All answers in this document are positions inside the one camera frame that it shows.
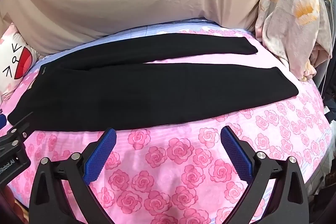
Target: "metal screw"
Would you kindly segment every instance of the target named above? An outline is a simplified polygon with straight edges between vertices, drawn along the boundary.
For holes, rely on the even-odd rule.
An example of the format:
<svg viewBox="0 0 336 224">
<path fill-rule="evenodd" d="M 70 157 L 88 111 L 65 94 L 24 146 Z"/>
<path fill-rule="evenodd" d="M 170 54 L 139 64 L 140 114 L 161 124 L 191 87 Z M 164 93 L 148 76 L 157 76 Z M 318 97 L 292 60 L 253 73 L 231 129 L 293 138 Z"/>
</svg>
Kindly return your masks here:
<svg viewBox="0 0 336 224">
<path fill-rule="evenodd" d="M 266 158 L 266 154 L 264 152 L 258 152 L 257 157 L 260 158 L 260 159 L 264 159 L 264 158 Z"/>
<path fill-rule="evenodd" d="M 294 163 L 296 163 L 296 158 L 290 156 L 289 161 L 294 164 Z"/>
<path fill-rule="evenodd" d="M 73 160 L 78 160 L 79 158 L 80 158 L 80 153 L 73 153 L 72 155 L 71 155 L 71 158 L 73 159 Z"/>
<path fill-rule="evenodd" d="M 41 160 L 41 163 L 42 164 L 46 164 L 48 162 L 48 158 L 43 158 L 42 160 Z"/>
</svg>

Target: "bedsheet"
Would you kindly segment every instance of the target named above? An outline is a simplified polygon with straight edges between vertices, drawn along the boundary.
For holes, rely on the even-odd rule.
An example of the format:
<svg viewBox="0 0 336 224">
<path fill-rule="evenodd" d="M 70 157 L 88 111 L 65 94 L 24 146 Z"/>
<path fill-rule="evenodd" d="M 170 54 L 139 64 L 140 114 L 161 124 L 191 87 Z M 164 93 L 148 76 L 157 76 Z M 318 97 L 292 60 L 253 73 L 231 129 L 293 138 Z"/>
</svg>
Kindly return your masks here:
<svg viewBox="0 0 336 224">
<path fill-rule="evenodd" d="M 331 139 L 330 126 L 323 115 L 323 103 L 312 80 L 302 83 L 247 31 L 221 28 L 205 20 L 160 24 L 127 30 L 116 35 L 48 56 L 25 76 L 12 97 L 1 108 L 8 115 L 20 96 L 37 76 L 39 67 L 69 52 L 99 43 L 165 32 L 199 33 L 246 37 L 258 49 L 250 56 L 213 54 L 163 60 L 174 63 L 241 64 L 255 67 L 277 66 L 298 88 L 296 97 L 254 109 L 186 124 L 118 131 L 117 144 L 97 181 L 90 187 L 116 224 L 221 224 L 242 196 L 247 184 L 232 166 L 219 134 L 230 126 L 236 135 L 256 150 L 274 159 L 297 158 L 306 181 L 317 168 Z M 216 79 L 204 79 L 209 85 Z M 146 85 L 137 82 L 134 85 Z M 253 83 L 246 83 L 246 89 Z M 11 127 L 0 130 L 4 135 Z M 31 187 L 42 157 L 66 159 L 81 152 L 102 132 L 34 132 L 26 140 L 31 166 L 9 186 L 16 198 L 29 205 Z M 259 219 L 272 191 L 270 181 L 252 222 Z M 66 195 L 78 220 L 78 209 L 68 182 Z"/>
</svg>

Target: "black pants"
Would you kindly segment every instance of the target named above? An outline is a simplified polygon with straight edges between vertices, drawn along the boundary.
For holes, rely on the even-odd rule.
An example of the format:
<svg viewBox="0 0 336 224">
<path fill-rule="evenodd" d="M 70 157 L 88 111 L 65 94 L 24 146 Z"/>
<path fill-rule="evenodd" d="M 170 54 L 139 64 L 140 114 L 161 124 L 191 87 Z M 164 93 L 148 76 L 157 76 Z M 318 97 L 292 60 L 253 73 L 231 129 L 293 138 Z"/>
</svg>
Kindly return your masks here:
<svg viewBox="0 0 336 224">
<path fill-rule="evenodd" d="M 254 54 L 243 37 L 165 34 L 73 52 L 40 68 L 8 116 L 31 129 L 102 131 L 197 121 L 298 94 L 281 71 L 241 65 L 144 64 L 213 53 Z"/>
</svg>

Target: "red cartoon mouth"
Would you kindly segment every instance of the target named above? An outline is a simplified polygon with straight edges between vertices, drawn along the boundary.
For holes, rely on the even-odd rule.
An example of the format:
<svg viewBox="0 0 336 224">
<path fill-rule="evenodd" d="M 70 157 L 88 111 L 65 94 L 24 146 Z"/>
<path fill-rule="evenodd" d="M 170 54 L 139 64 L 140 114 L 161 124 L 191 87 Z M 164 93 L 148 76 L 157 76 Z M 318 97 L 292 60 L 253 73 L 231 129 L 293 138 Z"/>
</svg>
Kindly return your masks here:
<svg viewBox="0 0 336 224">
<path fill-rule="evenodd" d="M 33 62 L 32 53 L 29 51 L 29 49 L 24 47 L 19 59 L 19 63 L 17 64 L 14 79 L 22 78 L 30 69 L 32 62 Z"/>
</svg>

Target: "mattress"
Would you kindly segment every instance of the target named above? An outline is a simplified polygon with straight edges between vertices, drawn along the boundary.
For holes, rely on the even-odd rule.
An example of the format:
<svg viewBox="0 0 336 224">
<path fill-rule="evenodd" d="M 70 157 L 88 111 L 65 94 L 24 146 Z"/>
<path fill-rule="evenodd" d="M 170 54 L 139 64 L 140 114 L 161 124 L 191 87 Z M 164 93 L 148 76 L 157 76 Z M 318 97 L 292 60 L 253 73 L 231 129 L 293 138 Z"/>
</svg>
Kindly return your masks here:
<svg viewBox="0 0 336 224">
<path fill-rule="evenodd" d="M 241 181 L 221 142 L 219 133 L 230 126 L 256 151 L 284 160 L 294 156 L 305 182 L 319 166 L 330 142 L 331 130 L 323 114 L 323 103 L 315 84 L 299 82 L 269 51 L 244 30 L 230 30 L 206 20 L 189 20 L 140 27 L 120 32 L 72 50 L 48 56 L 35 64 L 12 97 L 2 103 L 8 115 L 37 76 L 42 64 L 70 52 L 100 43 L 132 37 L 182 32 L 246 37 L 257 49 L 254 55 L 213 54 L 163 60 L 163 63 L 240 64 L 278 67 L 299 90 L 298 96 L 274 104 L 241 110 L 185 124 L 118 131 L 117 144 L 97 181 L 90 187 L 115 223 L 216 223 L 221 224 L 238 202 L 247 184 Z M 209 85 L 216 79 L 203 79 Z M 137 82 L 134 85 L 147 85 Z M 246 83 L 246 89 L 253 83 Z M 0 136 L 11 127 L 7 124 Z M 42 157 L 67 159 L 82 152 L 102 132 L 34 132 L 26 140 L 31 166 L 9 186 L 15 197 L 29 206 L 34 175 Z M 259 219 L 273 188 L 270 181 L 252 221 Z M 77 219 L 85 222 L 70 186 L 66 195 Z"/>
</svg>

